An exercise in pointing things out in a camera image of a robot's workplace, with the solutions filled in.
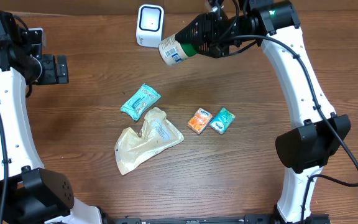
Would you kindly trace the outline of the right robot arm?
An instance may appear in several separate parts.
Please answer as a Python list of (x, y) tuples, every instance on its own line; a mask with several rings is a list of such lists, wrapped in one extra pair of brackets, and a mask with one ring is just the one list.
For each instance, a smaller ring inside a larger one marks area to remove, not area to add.
[(276, 138), (285, 166), (281, 197), (271, 215), (246, 215), (246, 223), (328, 223), (310, 210), (315, 183), (329, 158), (343, 145), (351, 123), (324, 95), (306, 53), (298, 14), (290, 1), (237, 1), (228, 18), (221, 1), (172, 35), (174, 48), (162, 52), (174, 65), (195, 54), (231, 55), (230, 47), (258, 45), (273, 65), (290, 114), (292, 129)]

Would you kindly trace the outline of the green Kleenex tissue pack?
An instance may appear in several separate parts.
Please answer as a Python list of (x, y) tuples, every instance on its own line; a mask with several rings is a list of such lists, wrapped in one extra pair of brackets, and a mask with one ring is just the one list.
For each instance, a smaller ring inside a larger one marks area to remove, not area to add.
[(235, 119), (235, 115), (229, 110), (222, 108), (220, 112), (210, 122), (210, 126), (219, 134), (224, 134), (227, 128), (232, 124)]

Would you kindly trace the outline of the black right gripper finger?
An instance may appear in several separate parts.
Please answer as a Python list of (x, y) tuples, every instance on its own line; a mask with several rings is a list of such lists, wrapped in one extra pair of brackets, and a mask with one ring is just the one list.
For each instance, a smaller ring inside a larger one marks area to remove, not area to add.
[(221, 57), (221, 48), (217, 43), (208, 43), (205, 42), (197, 46), (197, 52), (201, 55), (211, 57), (211, 58), (220, 58)]
[(203, 44), (206, 42), (206, 34), (210, 30), (209, 14), (200, 14), (175, 34), (175, 40), (181, 44)]

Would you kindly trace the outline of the orange Kleenex tissue pack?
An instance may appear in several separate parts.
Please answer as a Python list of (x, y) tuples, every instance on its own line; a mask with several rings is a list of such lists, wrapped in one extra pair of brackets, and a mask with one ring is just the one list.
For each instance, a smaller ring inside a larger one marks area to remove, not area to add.
[(194, 116), (189, 120), (188, 127), (191, 128), (195, 133), (201, 134), (212, 118), (213, 115), (210, 112), (199, 108)]

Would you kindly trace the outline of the teal wet wipes pack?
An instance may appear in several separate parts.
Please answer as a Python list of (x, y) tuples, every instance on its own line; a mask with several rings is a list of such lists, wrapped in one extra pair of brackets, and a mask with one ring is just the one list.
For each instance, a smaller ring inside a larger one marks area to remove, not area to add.
[(138, 121), (142, 113), (161, 98), (161, 95), (145, 83), (121, 107), (121, 112)]

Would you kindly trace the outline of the beige paper pouch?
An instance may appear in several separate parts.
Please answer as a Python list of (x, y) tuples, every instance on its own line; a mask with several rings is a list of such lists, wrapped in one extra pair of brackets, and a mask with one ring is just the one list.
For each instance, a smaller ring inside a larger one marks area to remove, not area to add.
[(119, 136), (114, 147), (119, 172), (126, 175), (143, 162), (183, 140), (184, 136), (167, 119), (166, 112), (154, 107), (146, 113), (140, 133), (129, 127)]

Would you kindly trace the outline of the green lid jar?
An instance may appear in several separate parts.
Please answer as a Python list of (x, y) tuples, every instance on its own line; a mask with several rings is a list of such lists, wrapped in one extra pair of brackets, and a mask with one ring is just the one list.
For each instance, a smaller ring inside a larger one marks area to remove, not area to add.
[(162, 40), (158, 45), (158, 50), (163, 61), (169, 66), (181, 63), (198, 54), (191, 44), (179, 43), (175, 38), (175, 34)]

